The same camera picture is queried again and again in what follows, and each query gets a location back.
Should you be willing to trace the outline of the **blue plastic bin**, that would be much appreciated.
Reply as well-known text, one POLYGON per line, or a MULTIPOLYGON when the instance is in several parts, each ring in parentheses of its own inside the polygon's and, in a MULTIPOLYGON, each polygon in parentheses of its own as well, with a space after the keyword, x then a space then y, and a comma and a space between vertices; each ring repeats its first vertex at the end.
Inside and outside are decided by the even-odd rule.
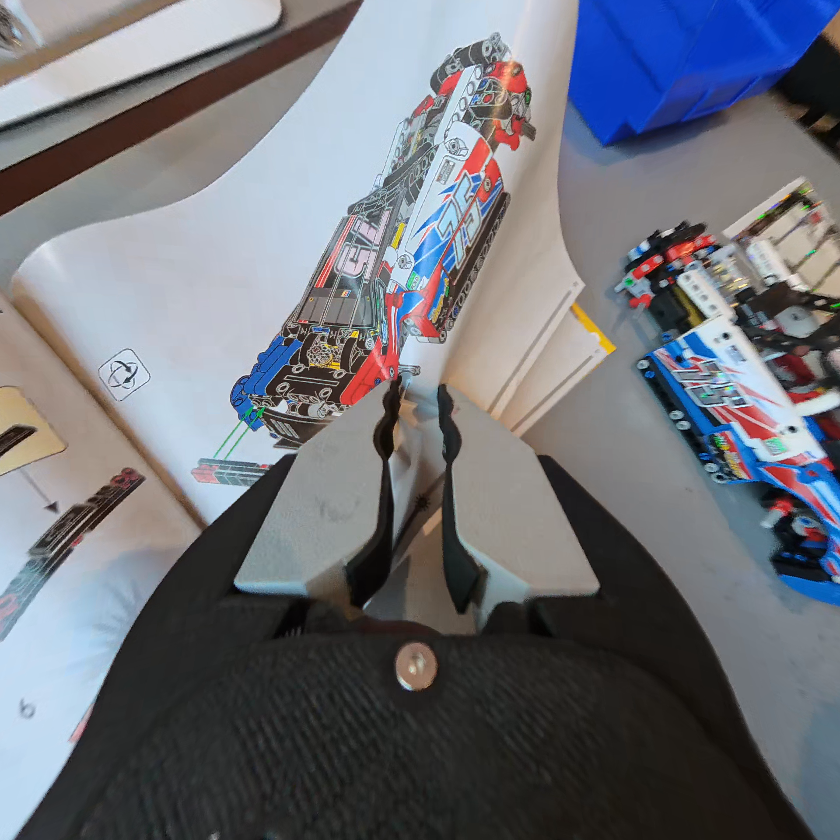
POLYGON ((569 97, 602 145, 769 90, 838 1, 580 1, 569 97))

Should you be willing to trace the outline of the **holographic sticker sheet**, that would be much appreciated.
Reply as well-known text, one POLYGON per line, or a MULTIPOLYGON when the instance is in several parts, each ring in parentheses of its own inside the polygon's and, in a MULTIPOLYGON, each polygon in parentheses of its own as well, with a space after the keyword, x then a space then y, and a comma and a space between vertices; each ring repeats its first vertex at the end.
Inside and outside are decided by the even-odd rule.
POLYGON ((723 230, 762 287, 839 296, 839 227, 804 177, 789 183, 723 230))

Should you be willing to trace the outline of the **grey desk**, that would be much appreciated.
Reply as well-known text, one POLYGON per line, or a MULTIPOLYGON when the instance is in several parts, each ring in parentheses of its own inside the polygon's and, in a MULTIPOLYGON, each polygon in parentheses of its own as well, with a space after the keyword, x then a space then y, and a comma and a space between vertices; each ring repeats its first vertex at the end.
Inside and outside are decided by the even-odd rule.
MULTIPOLYGON (((192 195, 253 148, 315 77, 358 10, 284 2, 251 42, 2 132, 2 282, 83 224, 192 195)), ((813 824, 837 820, 838 609, 767 571, 745 489, 713 488, 629 366, 646 342, 606 291, 608 256, 669 217, 726 223, 796 175, 838 209, 838 164, 764 94, 685 128, 603 148, 569 106, 563 236, 584 310, 617 351, 526 434, 663 564, 719 653, 752 734, 813 824)))

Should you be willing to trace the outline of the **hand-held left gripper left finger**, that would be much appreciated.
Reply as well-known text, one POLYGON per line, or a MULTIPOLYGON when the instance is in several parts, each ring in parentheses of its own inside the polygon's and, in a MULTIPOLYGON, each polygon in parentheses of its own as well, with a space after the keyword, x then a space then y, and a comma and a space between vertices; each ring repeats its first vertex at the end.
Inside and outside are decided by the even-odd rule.
POLYGON ((298 450, 234 578, 239 591, 363 607, 382 588, 400 402, 399 380, 381 383, 298 450))

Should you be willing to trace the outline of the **red blue black brick car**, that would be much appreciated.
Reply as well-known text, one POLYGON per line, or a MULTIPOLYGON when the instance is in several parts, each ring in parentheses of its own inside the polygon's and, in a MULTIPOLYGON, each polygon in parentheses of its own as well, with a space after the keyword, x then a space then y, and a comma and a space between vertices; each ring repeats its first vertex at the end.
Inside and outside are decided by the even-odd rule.
POLYGON ((615 292, 658 325, 637 370, 709 477, 763 487, 774 572, 838 606, 838 300, 743 267, 735 245, 683 221, 628 253, 615 292))

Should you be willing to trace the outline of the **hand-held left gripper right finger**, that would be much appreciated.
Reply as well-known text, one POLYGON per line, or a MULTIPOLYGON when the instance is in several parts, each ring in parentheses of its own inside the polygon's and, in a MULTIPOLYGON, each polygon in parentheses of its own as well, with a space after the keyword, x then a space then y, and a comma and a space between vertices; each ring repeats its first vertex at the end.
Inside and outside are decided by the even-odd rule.
POLYGON ((443 570, 458 614, 595 595, 601 584, 539 457, 451 385, 437 389, 444 437, 443 570))

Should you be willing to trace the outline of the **instruction booklet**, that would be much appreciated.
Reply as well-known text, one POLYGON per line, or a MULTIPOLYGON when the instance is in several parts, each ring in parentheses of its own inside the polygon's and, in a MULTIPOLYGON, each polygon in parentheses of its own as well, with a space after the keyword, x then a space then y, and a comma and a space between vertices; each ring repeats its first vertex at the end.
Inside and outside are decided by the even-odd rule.
POLYGON ((443 570, 447 384, 519 437, 609 352, 576 299, 558 176, 579 2, 363 2, 284 117, 176 203, 35 249, 2 315, 2 838, 81 760, 140 633, 273 623, 235 577, 298 450, 399 380, 392 566, 339 617, 474 634, 443 570))

